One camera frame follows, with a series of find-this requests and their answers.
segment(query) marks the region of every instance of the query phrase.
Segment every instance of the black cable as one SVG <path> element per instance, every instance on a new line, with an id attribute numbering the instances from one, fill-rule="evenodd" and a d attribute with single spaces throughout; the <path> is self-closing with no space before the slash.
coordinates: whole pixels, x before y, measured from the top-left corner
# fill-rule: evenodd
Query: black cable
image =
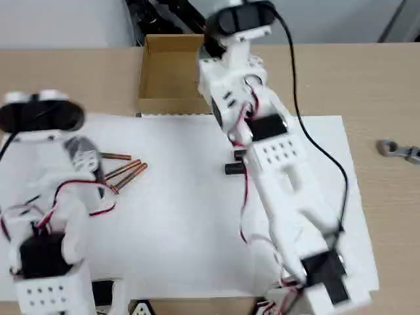
<path id="1" fill-rule="evenodd" d="M 1 159 L 3 159 L 3 156 L 5 155 L 8 147 L 11 145 L 11 143 L 13 142 L 13 140 L 16 138 L 16 136 L 18 135 L 18 131 L 10 134 L 9 138 L 6 140 L 5 145 L 2 147 L 1 151 L 0 151 L 0 161 Z"/>
<path id="2" fill-rule="evenodd" d="M 293 80 L 293 101 L 295 103 L 295 111 L 296 111 L 296 116 L 297 119 L 299 120 L 299 125 L 301 126 L 301 129 L 305 135 L 305 137 L 309 140 L 309 142 L 321 153 L 323 153 L 324 156 L 326 156 L 331 162 L 333 162 L 335 164 L 335 166 L 337 166 L 337 168 L 340 170 L 343 179 L 344 179 L 344 191 L 343 191 L 343 201 L 341 204 L 341 213 L 340 213 L 340 217 L 339 217 L 339 223 L 337 226 L 336 231 L 333 233 L 334 236 L 334 240 L 333 243 L 331 244 L 331 249 L 335 249 L 339 238 L 340 238 L 340 233 L 342 230 L 342 226 L 343 226 L 343 221 L 344 221 L 344 217 L 345 217 L 345 212 L 346 212 L 346 206 L 347 206 L 347 198 L 348 198 L 348 177 L 347 177 L 347 173 L 344 170 L 344 167 L 333 157 L 331 156 L 328 152 L 326 152 L 308 133 L 303 120 L 302 120 L 302 116 L 301 116 L 301 111 L 299 109 L 299 103 L 297 100 L 297 71 L 296 71 L 296 60 L 295 60 L 295 48 L 294 48 L 294 44 L 293 44 L 293 39 L 292 39 L 292 35 L 291 32 L 289 30 L 289 27 L 287 26 L 285 20 L 282 18 L 282 16 L 280 16 L 280 14 L 273 9 L 272 7 L 268 6 L 267 7 L 272 11 L 273 15 L 278 19 L 278 21 L 280 22 L 280 24 L 282 25 L 282 28 L 284 29 L 284 32 L 286 34 L 287 37 L 287 42 L 289 43 L 289 49 L 290 49 L 290 57 L 291 57 L 291 69 L 292 69 L 292 80 Z M 316 273 L 317 271 L 319 271 L 319 269 L 321 268 L 321 266 L 324 264 L 324 262 L 320 262 L 319 264 L 317 264 L 316 266 L 314 266 L 314 268 L 312 270 L 307 270 L 307 274 L 308 276 Z M 289 307 L 283 312 L 283 315 L 288 315 L 293 308 L 295 307 L 295 305 L 297 304 L 297 302 L 299 301 L 299 299 L 302 297 L 303 295 L 303 291 L 305 290 L 305 285 L 302 288 L 299 288 L 296 294 L 296 297 L 294 298 L 294 300 L 291 302 L 291 304 L 289 305 Z"/>
<path id="3" fill-rule="evenodd" d="M 291 36 L 291 32 L 289 30 L 289 28 L 287 27 L 287 24 L 285 22 L 285 20 L 280 16 L 280 14 L 273 10 L 274 16 L 279 20 L 280 24 L 282 25 L 282 28 L 284 29 L 284 32 L 286 33 L 287 36 L 287 41 L 289 42 L 289 48 L 290 48 L 290 57 L 291 57 L 291 67 L 292 67 L 292 75 L 293 75 L 293 100 L 295 103 L 295 111 L 296 111 L 296 115 L 297 115 L 297 119 L 299 120 L 299 125 L 302 128 L 302 131 L 305 135 L 305 137 L 309 140 L 309 142 L 315 147 L 317 148 L 321 153 L 323 153 L 323 155 L 325 155 L 331 162 L 333 162 L 335 164 L 335 166 L 337 166 L 337 168 L 340 170 L 343 178 L 344 178 L 344 182 L 345 182 L 345 187 L 344 187 L 344 191 L 343 191 L 343 201 L 341 204 L 341 213 L 340 213 L 340 217 L 339 217 L 339 225 L 334 233 L 335 239 L 334 242 L 331 245 L 331 248 L 336 248 L 337 246 L 337 242 L 339 241 L 339 236 L 341 233 L 341 228 L 343 226 L 343 221 L 344 221 L 344 216 L 345 216 L 345 212 L 346 212 L 346 205 L 347 205 L 347 198 L 348 198 L 348 177 L 347 177 L 347 173 L 344 170 L 344 167 L 333 157 L 331 156 L 328 152 L 326 152 L 318 143 L 316 143 L 316 141 L 309 135 L 303 120 L 302 120 L 302 116 L 301 116 L 301 111 L 299 109 L 299 104 L 297 101 L 297 71 L 296 71 L 296 61 L 295 61 L 295 48 L 294 48 L 294 44 L 293 44 L 293 40 L 292 40 L 292 36 Z"/>

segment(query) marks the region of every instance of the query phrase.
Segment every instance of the brown cardboard box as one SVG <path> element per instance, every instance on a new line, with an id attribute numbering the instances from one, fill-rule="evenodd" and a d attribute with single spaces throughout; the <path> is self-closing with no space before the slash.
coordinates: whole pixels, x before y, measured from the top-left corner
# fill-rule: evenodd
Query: brown cardboard box
<path id="1" fill-rule="evenodd" d="M 197 52 L 202 35 L 148 35 L 138 108 L 143 114 L 206 114 L 197 91 Z"/>

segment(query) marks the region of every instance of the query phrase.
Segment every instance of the copper rod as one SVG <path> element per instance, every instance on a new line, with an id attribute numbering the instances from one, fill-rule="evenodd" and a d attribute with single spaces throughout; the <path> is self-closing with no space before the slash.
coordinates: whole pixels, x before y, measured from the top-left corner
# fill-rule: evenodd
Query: copper rod
<path id="1" fill-rule="evenodd" d="M 114 154 L 114 153 L 100 153 L 102 159 L 122 159 L 123 161 L 131 161 L 131 156 L 128 154 Z"/>
<path id="2" fill-rule="evenodd" d="M 129 169 L 139 166 L 141 163 L 142 163 L 141 160 L 136 159 L 124 166 L 118 167 L 117 169 L 114 169 L 112 172 L 105 174 L 105 180 L 113 179 L 114 177 L 117 177 L 118 175 L 121 175 L 127 172 Z"/>
<path id="3" fill-rule="evenodd" d="M 129 182 L 131 182 L 136 176 L 141 174 L 145 169 L 147 169 L 149 165 L 147 163 L 141 163 L 139 167 L 137 167 L 133 172 L 128 174 L 126 177 L 121 179 L 119 183 L 117 183 L 114 188 L 117 191 L 120 191 L 125 185 L 127 185 Z"/>

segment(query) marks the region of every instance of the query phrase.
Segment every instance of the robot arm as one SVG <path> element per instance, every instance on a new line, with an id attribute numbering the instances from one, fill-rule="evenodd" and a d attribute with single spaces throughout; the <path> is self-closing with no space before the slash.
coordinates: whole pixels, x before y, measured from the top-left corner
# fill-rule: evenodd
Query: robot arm
<path id="1" fill-rule="evenodd" d="M 115 199 L 99 183 L 103 173 L 95 146 L 87 138 L 66 134 L 83 120 L 83 110 L 57 91 L 11 93 L 0 108 L 2 130 L 19 132 L 15 145 L 36 144 L 33 160 L 39 170 L 23 189 L 31 200 L 0 214 L 23 314 L 96 314 L 85 259 L 87 224 L 90 213 L 109 208 Z M 114 282 L 113 294 L 110 314 L 126 314 L 123 280 Z"/>
<path id="2" fill-rule="evenodd" d="M 336 233 L 339 218 L 323 197 L 294 117 L 266 86 L 262 60 L 250 53 L 250 40 L 271 33 L 273 10 L 268 1 L 235 3 L 210 17 L 207 31 L 226 53 L 221 59 L 199 60 L 199 92 L 232 144 L 246 149 L 243 162 L 264 205 L 283 267 L 304 289 L 314 314 L 333 314 L 365 304 L 370 297 L 358 275 L 346 274 L 342 257 L 328 246 L 324 236 Z M 320 239 L 305 251 L 297 250 L 292 229 L 301 217 Z M 331 279 L 337 285 L 333 289 Z M 284 297 L 277 295 L 276 303 L 283 304 Z"/>

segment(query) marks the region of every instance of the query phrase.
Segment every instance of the table surface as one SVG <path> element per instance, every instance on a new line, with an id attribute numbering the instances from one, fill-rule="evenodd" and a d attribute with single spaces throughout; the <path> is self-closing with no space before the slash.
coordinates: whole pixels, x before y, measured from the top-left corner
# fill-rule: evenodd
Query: table surface
<path id="1" fill-rule="evenodd" d="M 270 86 L 293 112 L 286 46 L 256 46 Z M 418 145 L 420 45 L 298 45 L 299 101 L 304 115 L 342 115 L 377 261 L 380 291 L 356 314 L 418 314 L 420 169 L 381 157 L 375 141 Z M 142 49 L 0 51 L 0 95 L 65 91 L 91 112 L 134 115 Z M 248 314 L 252 299 L 162 300 L 157 315 Z M 15 303 L 0 313 L 19 314 Z"/>

